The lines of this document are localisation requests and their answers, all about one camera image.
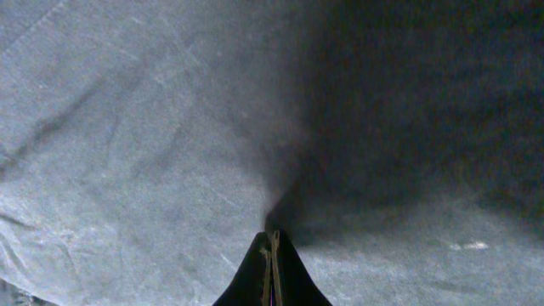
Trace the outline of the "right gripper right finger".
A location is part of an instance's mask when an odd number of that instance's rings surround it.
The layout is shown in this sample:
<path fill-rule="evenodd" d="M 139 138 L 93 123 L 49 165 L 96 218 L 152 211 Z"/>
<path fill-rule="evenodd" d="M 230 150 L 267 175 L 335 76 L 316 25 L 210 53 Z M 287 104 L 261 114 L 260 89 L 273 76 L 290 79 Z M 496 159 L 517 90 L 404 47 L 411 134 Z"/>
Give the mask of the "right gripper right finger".
<path fill-rule="evenodd" d="M 294 245 L 283 230 L 271 236 L 271 305 L 332 306 L 311 279 Z"/>

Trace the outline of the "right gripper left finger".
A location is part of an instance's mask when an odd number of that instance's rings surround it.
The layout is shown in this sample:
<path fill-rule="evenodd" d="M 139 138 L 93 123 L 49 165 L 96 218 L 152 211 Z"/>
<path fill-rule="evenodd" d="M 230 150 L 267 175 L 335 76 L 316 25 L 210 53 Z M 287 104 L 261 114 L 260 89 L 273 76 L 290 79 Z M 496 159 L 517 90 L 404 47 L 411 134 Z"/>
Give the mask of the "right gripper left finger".
<path fill-rule="evenodd" d="M 266 233 L 255 235 L 233 280 L 213 306 L 270 306 L 270 241 Z"/>

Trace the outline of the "navy blue shorts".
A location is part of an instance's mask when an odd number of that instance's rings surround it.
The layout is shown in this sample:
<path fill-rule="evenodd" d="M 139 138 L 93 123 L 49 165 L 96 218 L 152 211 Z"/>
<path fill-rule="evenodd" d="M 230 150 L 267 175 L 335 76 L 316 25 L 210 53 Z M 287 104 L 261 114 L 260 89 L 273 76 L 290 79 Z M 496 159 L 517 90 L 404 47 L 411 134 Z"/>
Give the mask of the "navy blue shorts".
<path fill-rule="evenodd" d="M 2 2 L 4 281 L 210 305 L 272 226 L 335 305 L 542 304 L 542 2 Z"/>

